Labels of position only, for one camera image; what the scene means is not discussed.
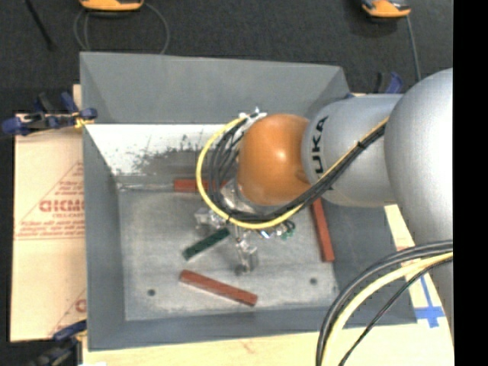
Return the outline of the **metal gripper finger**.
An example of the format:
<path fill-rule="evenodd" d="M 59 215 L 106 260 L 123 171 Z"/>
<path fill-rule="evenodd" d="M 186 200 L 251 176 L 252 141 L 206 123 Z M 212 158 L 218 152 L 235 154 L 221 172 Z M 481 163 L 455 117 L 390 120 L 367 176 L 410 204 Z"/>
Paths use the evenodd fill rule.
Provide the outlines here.
<path fill-rule="evenodd" d="M 194 213 L 196 222 L 195 227 L 198 230 L 222 230 L 227 228 L 226 221 L 217 215 L 213 210 L 201 207 Z"/>
<path fill-rule="evenodd" d="M 258 248 L 242 237 L 236 240 L 236 251 L 239 263 L 235 268 L 236 275 L 244 275 L 258 267 Z"/>

